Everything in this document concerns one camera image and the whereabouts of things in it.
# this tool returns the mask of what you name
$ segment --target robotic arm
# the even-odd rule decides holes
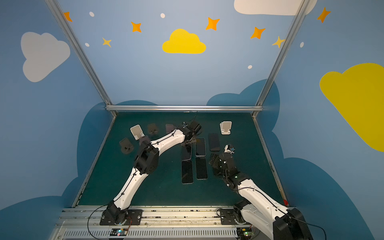
[[[313,240],[301,212],[279,204],[238,171],[232,153],[234,148],[227,145],[224,153],[211,156],[209,164],[214,175],[223,176],[227,186],[245,198],[233,207],[235,221],[251,223],[272,240]]]
[[[109,202],[103,216],[113,219],[116,225],[122,225],[127,220],[127,209],[137,189],[144,179],[156,170],[159,156],[176,144],[191,144],[196,142],[196,134],[200,131],[199,123],[183,123],[172,133],[154,141],[144,140],[135,158],[134,166],[128,180],[125,182],[119,194]]]

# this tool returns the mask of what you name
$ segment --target cable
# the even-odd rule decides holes
[[[221,216],[217,214],[217,211],[220,211],[220,209],[217,209],[217,210],[216,210],[216,215],[217,215],[218,217],[221,218]]]
[[[194,118],[193,119],[191,119],[191,120],[189,120],[188,122],[193,122],[193,121],[195,121],[195,118],[196,118],[196,115],[197,115],[197,113],[198,113],[199,111],[196,111],[196,114],[195,114],[195,116],[194,116]]]
[[[158,141],[158,142],[155,142],[155,143],[153,143],[153,144],[151,144],[151,145],[154,145],[154,144],[157,144],[157,145],[158,145],[161,141],[164,141],[164,140],[166,140],[167,138],[173,137],[173,136],[175,135],[175,133],[176,133],[176,130],[178,130],[179,127],[180,127],[180,125],[177,126],[177,128],[175,129],[175,131],[174,131],[171,135],[169,135],[168,137],[166,137],[166,138],[164,138],[163,140],[160,140],[160,141]]]
[[[101,239],[99,239],[99,238],[93,236],[93,235],[91,234],[91,231],[89,230],[89,220],[90,220],[90,218],[91,218],[91,216],[92,216],[92,214],[93,214],[94,212],[96,212],[98,209],[100,209],[100,208],[102,208],[102,207],[105,207],[106,205],[96,208],[96,209],[89,215],[88,222],[87,222],[88,232],[90,233],[90,235],[91,235],[93,238],[98,239],[98,240],[101,240]]]
[[[291,216],[289,216],[289,215],[288,215],[288,217],[290,217],[290,218],[293,218],[293,219],[295,219],[295,220],[297,220],[297,221],[299,221],[299,222],[302,222],[302,223],[305,223],[305,224],[308,224],[308,225],[311,225],[311,226],[314,226],[314,227],[318,227],[318,228],[321,228],[321,229],[323,230],[323,232],[324,232],[324,239],[325,239],[325,240],[327,240],[327,234],[325,233],[325,230],[324,230],[324,228],[322,228],[321,226],[317,226],[317,225],[315,225],[315,224],[310,224],[310,223],[307,223],[307,222],[301,221],[300,219],[297,219],[297,218],[291,217]]]
[[[240,189],[237,189],[237,190],[232,190],[232,191],[234,191],[234,192],[238,192],[239,190],[242,190],[242,189],[247,189],[247,188],[249,188],[249,189],[253,189],[253,190],[255,190],[255,191],[257,191],[257,192],[259,192],[261,195],[263,195],[277,210],[279,210],[279,211],[281,211],[280,210],[280,208],[278,208],[278,207],[276,207],[262,192],[260,192],[260,191],[258,191],[257,189],[254,189],[254,188],[252,188],[252,187],[243,187],[243,188],[240,188]],[[299,219],[296,219],[296,218],[294,218],[294,217],[291,217],[291,216],[289,216],[288,215],[288,217],[290,217],[290,218],[293,218],[293,219],[295,219],[295,220],[297,220],[297,221],[299,221],[299,222],[303,222],[303,223],[305,223],[305,224],[308,224],[308,225],[311,225],[311,226],[314,226],[314,227],[318,227],[318,228],[321,228],[322,230],[323,230],[323,232],[324,232],[324,237],[325,237],[325,240],[327,240],[327,234],[325,233],[325,230],[324,230],[324,228],[322,228],[321,226],[317,226],[317,225],[315,225],[315,224],[310,224],[310,223],[307,223],[307,222],[304,222],[304,221],[301,221],[301,220],[299,220]]]
[[[256,192],[258,192],[258,193],[260,193],[261,195],[263,195],[263,197],[265,197],[271,204],[272,204],[272,206],[274,206],[276,209],[278,209],[279,211],[281,211],[278,207],[276,207],[276,205],[275,204],[273,204],[272,202],[271,202],[271,200],[269,200],[269,198],[267,198],[261,191],[259,191],[259,190],[257,190],[257,189],[254,189],[253,187],[243,187],[243,188],[240,188],[240,189],[237,189],[237,190],[232,190],[232,191],[234,191],[234,192],[238,192],[238,191],[240,191],[240,190],[242,190],[242,189],[247,189],[247,188],[249,188],[249,189],[253,189],[253,190],[255,190]]]
[[[136,175],[136,173],[137,173],[137,169],[136,169],[136,171],[133,173],[132,178],[129,180],[129,182],[128,182],[127,186],[125,187],[124,191],[123,191],[123,192],[120,194],[120,196],[119,196],[116,200],[114,200],[113,202],[116,202],[117,200],[119,200],[119,198],[120,198],[121,196],[124,195],[125,190],[127,190],[129,184],[131,183],[131,181],[132,181],[133,177]],[[98,239],[98,240],[101,240],[101,239],[99,239],[99,238],[93,236],[93,235],[91,234],[91,231],[89,230],[89,219],[91,218],[91,216],[92,216],[92,214],[93,214],[94,212],[96,212],[98,209],[100,209],[100,208],[102,208],[102,207],[105,207],[105,206],[107,206],[107,205],[108,205],[108,204],[96,208],[95,211],[93,211],[93,212],[89,215],[89,218],[88,218],[88,222],[87,222],[88,232],[90,233],[90,235],[91,235],[92,237],[94,237],[95,239]],[[128,230],[129,230],[129,228],[130,228],[130,226],[131,226],[131,224],[132,224],[132,218],[131,218],[131,217],[129,217],[129,218],[131,219],[131,223],[129,224]]]
[[[253,240],[253,239],[255,239],[260,233],[261,233],[261,230],[259,229],[259,233],[256,234],[255,236],[253,236],[252,238],[250,238],[249,240]]]
[[[136,168],[136,171],[133,173],[132,178],[129,180],[127,186],[125,187],[124,191],[123,191],[123,192],[120,194],[120,196],[119,196],[116,200],[114,200],[113,202],[116,202],[117,200],[119,200],[119,198],[120,198],[121,196],[124,195],[125,190],[127,190],[127,187],[128,187],[129,184],[131,183],[131,181],[132,181],[133,177],[136,175],[136,173],[137,173],[137,168]]]

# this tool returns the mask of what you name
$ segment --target mounting plate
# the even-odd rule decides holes
[[[128,209],[127,210],[127,221],[122,226],[127,226],[131,223],[129,217],[132,219],[131,226],[132,225],[140,225],[142,212],[143,212],[143,210],[141,210],[141,209]],[[105,225],[106,226],[117,226],[116,224],[114,224],[113,219],[108,218],[108,217],[101,218],[100,225],[101,226],[105,226]]]

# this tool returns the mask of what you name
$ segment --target black smartphone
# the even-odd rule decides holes
[[[181,160],[190,160],[192,156],[192,145],[181,146]]]
[[[196,163],[196,178],[197,179],[207,179],[208,170],[207,170],[207,160],[205,157],[197,157],[195,160]]]
[[[181,161],[181,183],[193,183],[193,167],[191,160]]]
[[[205,157],[205,138],[197,137],[195,143],[195,155],[196,157]]]
[[[220,151],[220,142],[218,141],[217,133],[208,134],[209,150],[212,152]]]

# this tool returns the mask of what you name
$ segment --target aluminum frame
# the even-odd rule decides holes
[[[264,87],[257,99],[256,106],[262,106],[264,100],[272,87],[272,84],[277,76],[277,73],[280,70],[281,65],[284,62],[284,59],[289,51],[289,48],[292,45],[293,40],[296,37],[297,32],[304,20],[305,11],[307,10],[308,4],[311,0],[303,0],[300,4],[300,7],[297,10],[297,13],[292,21],[290,28],[288,29],[288,33],[285,37],[285,41],[283,42],[283,46],[280,48],[280,51],[276,57],[275,63],[273,64],[272,70],[269,73],[269,76],[264,84]],[[252,116],[256,117],[257,111],[252,112]]]
[[[93,160],[92,165],[91,165],[91,167],[90,167],[90,169],[89,169],[87,175],[85,176],[85,179],[84,179],[84,181],[83,181],[83,184],[81,185],[81,187],[80,187],[80,189],[79,189],[79,192],[77,193],[76,198],[74,199],[74,201],[73,201],[73,203],[72,203],[72,207],[77,206],[77,204],[79,203],[79,199],[80,199],[81,195],[83,194],[83,191],[84,191],[84,189],[85,189],[85,186],[87,186],[89,177],[91,176],[91,174],[92,174],[92,172],[93,172],[93,169],[94,169],[94,167],[95,167],[95,165],[96,165],[96,162],[97,162],[97,160],[99,159],[101,150],[103,149],[104,144],[105,144],[105,141],[107,140],[107,138],[108,138],[108,136],[109,136],[109,133],[111,132],[111,129],[112,129],[112,127],[113,127],[113,124],[115,123],[115,119],[116,119],[116,117],[114,116],[114,117],[112,118],[111,123],[109,124],[107,133],[105,134],[104,139],[103,139],[103,141],[101,142],[101,145],[100,145],[100,147],[99,147],[99,150],[98,150],[98,152],[97,152],[97,154],[96,154],[96,156],[95,156],[95,159]]]
[[[269,166],[271,167],[273,177],[275,178],[275,182],[276,182],[277,188],[279,189],[282,198],[284,200],[287,200],[287,197],[286,197],[285,192],[283,190],[283,186],[281,185],[281,182],[280,182],[280,178],[277,175],[277,172],[276,172],[276,169],[275,169],[275,165],[273,164],[271,155],[269,154],[268,148],[266,147],[262,131],[261,131],[260,127],[259,127],[259,124],[258,124],[258,122],[256,120],[256,117],[252,116],[252,118],[253,118],[253,122],[254,122],[256,130],[257,130],[257,134],[259,135],[260,142],[262,143],[262,146],[263,146],[263,149],[264,149],[264,153],[265,153],[266,158],[268,160]]]
[[[57,2],[57,0],[45,0],[45,2],[48,5],[49,9],[51,10],[51,13],[55,17],[57,23],[63,30],[73,50],[76,52],[77,56],[79,57],[81,63],[83,64],[85,70],[87,71],[96,89],[99,91],[101,98],[103,99],[106,105],[112,105],[113,103],[111,99],[109,98],[106,90],[104,89],[103,84],[101,83],[99,77],[97,76],[95,70],[93,69],[91,62],[89,61],[83,48],[81,47],[81,44],[77,39],[73,29],[71,28],[71,25],[69,25],[67,19],[64,17],[60,4]],[[116,117],[115,111],[111,111],[111,114],[114,117]]]
[[[107,105],[108,111],[262,111],[262,106]]]

